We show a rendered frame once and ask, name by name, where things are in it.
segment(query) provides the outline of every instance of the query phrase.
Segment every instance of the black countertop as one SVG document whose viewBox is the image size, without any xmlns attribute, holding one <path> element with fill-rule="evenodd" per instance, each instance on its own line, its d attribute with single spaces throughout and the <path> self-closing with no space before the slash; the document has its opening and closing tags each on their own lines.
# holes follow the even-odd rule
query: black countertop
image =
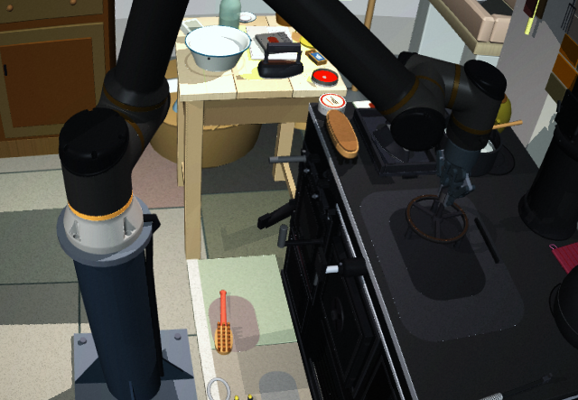
<svg viewBox="0 0 578 400">
<path fill-rule="evenodd" d="M 426 261 L 422 263 L 422 271 L 427 272 L 420 273 L 420 264 L 411 265 L 405 254 L 406 272 L 392 276 L 392 271 L 388 270 L 385 274 L 385 270 L 395 269 L 396 263 L 402 260 L 398 254 L 401 250 L 397 248 L 400 242 L 391 236 L 388 238 L 387 233 L 381 233 L 381 241 L 376 237 L 379 227 L 393 229 L 386 220 L 397 218 L 398 214 L 391 212 L 406 206 L 413 197 L 435 191 L 439 188 L 439 178 L 435 175 L 414 179 L 379 176 L 353 121 L 351 104 L 348 104 L 346 115 L 358 133 L 359 156 L 355 163 L 339 164 L 325 129 L 325 117 L 317 113 L 316 104 L 311 104 L 310 115 L 317 123 L 315 129 L 328 146 L 359 230 L 359 245 L 365 247 L 383 299 L 381 303 L 385 304 L 391 319 L 391 328 L 382 326 L 382 329 L 399 344 L 398 351 L 390 352 L 397 355 L 402 367 L 405 363 L 407 371 L 398 377 L 413 387 L 415 398 L 479 400 L 523 386 L 548 373 L 553 373 L 554 377 L 550 383 L 514 398 L 578 398 L 573 397 L 578 395 L 578 349 L 562 337 L 549 308 L 550 293 L 562 282 L 565 271 L 548 247 L 554 242 L 536 235 L 518 215 L 518 202 L 529 190 L 538 169 L 511 128 L 502 132 L 501 139 L 516 160 L 514 170 L 503 176 L 487 174 L 471 178 L 476 189 L 456 200 L 470 218 L 467 235 L 470 246 L 461 247 L 461 250 L 465 257 L 468 248 L 475 249 L 484 271 L 481 279 L 485 283 L 472 285 L 471 296 L 456 295 L 455 299 L 448 300 L 447 296 L 432 295 L 434 280 L 428 284 L 426 276 L 432 275 L 434 270 Z M 384 212 L 387 211 L 381 217 L 376 213 L 380 209 L 371 207 L 378 203 Z M 499 263 L 491 258 L 474 217 L 481 219 L 493 240 Z M 567 241 L 555 243 L 562 247 L 576 241 L 578 232 Z M 426 260 L 423 254 L 419 256 L 422 261 Z M 461 274 L 475 276 L 478 267 L 470 266 L 468 270 L 466 266 L 464 269 Z M 398 278 L 407 274 L 414 286 L 403 293 L 403 280 Z M 420 275 L 423 284 L 419 284 Z"/>
</svg>

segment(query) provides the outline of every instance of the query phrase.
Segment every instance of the green glass bottle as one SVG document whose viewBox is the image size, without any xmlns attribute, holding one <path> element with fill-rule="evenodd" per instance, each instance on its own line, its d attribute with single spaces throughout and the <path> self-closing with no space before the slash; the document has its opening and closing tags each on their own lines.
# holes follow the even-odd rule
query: green glass bottle
<svg viewBox="0 0 578 400">
<path fill-rule="evenodd" d="M 222 0 L 219 6 L 219 25 L 238 28 L 241 16 L 240 0 Z"/>
</svg>

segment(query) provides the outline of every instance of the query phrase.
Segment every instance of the white saucer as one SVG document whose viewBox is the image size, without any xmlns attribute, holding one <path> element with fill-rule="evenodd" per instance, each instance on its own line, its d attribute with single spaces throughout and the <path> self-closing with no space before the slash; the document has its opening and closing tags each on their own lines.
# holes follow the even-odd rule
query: white saucer
<svg viewBox="0 0 578 400">
<path fill-rule="evenodd" d="M 252 23 L 253 21 L 256 20 L 256 16 L 255 14 L 252 14 L 250 12 L 241 12 L 241 16 L 239 18 L 239 21 L 242 23 Z"/>
</svg>

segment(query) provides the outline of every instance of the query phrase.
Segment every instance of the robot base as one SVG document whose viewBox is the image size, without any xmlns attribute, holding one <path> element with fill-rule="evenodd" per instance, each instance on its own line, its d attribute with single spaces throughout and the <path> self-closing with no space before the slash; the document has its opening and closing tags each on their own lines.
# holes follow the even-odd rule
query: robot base
<svg viewBox="0 0 578 400">
<path fill-rule="evenodd" d="M 154 400 L 197 400 L 187 330 L 161 330 L 161 344 L 164 376 Z M 76 400 L 116 400 L 108 391 L 92 334 L 74 334 L 73 359 Z"/>
</svg>

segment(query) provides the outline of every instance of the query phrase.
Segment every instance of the orange box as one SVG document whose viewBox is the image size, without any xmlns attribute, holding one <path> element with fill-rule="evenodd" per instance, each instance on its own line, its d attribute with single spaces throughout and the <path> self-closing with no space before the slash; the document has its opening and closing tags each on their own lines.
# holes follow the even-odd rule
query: orange box
<svg viewBox="0 0 578 400">
<path fill-rule="evenodd" d="M 578 44 L 568 34 L 565 34 L 562 39 L 560 53 L 576 67 L 578 64 Z"/>
<path fill-rule="evenodd" d="M 576 68 L 572 67 L 562 54 L 558 54 L 552 72 L 562 81 L 566 88 L 572 89 L 574 87 L 578 73 Z"/>
</svg>

